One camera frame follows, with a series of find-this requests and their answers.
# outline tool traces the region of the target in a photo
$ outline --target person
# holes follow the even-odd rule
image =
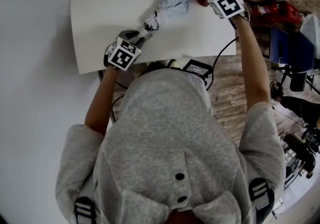
[[[315,156],[309,153],[306,145],[301,140],[290,133],[284,136],[283,141],[288,144],[289,148],[296,154],[297,158],[301,160],[299,172],[305,169],[307,171],[306,178],[310,179],[314,174],[313,170],[316,166]],[[288,168],[286,170],[286,177],[288,177],[292,173],[290,172],[292,170]]]
[[[249,22],[233,20],[248,109],[239,147],[213,118],[204,81],[169,68],[129,86],[107,131],[119,74],[108,66],[84,124],[67,132],[55,196],[68,221],[77,218],[75,202],[90,176],[97,223],[253,223],[250,185],[261,180],[253,198],[266,195],[260,202],[271,210],[283,191],[285,158],[269,77]]]
[[[298,172],[301,172],[302,171],[302,169],[299,169],[299,162],[300,162],[301,160],[298,158],[298,157],[295,157],[294,158],[294,161],[293,162],[290,162],[289,164],[287,164],[286,165],[286,167],[285,167],[285,176],[286,176],[286,179],[291,175],[291,174],[293,174],[294,172],[295,172],[295,170],[296,169],[298,169]]]
[[[280,83],[274,81],[270,83],[270,93],[271,98],[302,118],[315,131],[320,142],[320,104],[311,103],[302,98],[285,97]]]

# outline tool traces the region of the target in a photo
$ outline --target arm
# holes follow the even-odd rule
[[[72,223],[74,203],[84,181],[92,173],[104,139],[100,133],[81,124],[72,126],[66,135],[55,184],[55,198],[62,214]]]
[[[320,115],[318,120],[316,121],[316,127],[320,130]]]
[[[245,120],[239,151],[247,165],[266,179],[277,201],[283,191],[286,165],[272,108],[266,102],[257,103],[250,108]]]
[[[119,70],[108,66],[85,117],[85,125],[91,130],[105,135],[112,106],[115,82]]]
[[[234,21],[239,32],[246,105],[249,110],[255,103],[270,102],[269,76],[249,22],[240,16],[236,16]]]
[[[301,162],[301,165],[299,166],[299,170],[298,170],[298,173],[300,173],[303,169],[304,169],[304,166],[305,166],[305,164],[304,164],[305,162]]]

